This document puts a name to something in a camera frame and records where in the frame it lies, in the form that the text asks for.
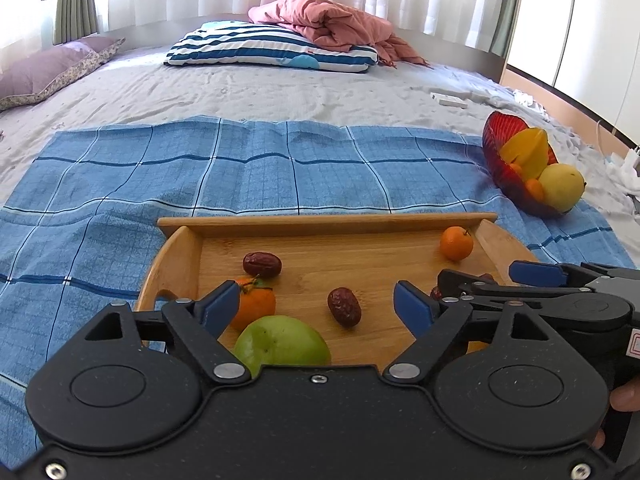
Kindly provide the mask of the person right hand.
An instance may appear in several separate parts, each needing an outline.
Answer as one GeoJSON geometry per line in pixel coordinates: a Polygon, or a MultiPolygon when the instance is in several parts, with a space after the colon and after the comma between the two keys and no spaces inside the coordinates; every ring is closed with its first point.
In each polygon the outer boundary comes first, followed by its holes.
{"type": "Polygon", "coordinates": [[[636,377],[626,385],[613,390],[610,395],[610,404],[619,412],[640,411],[640,378],[636,377]]]}

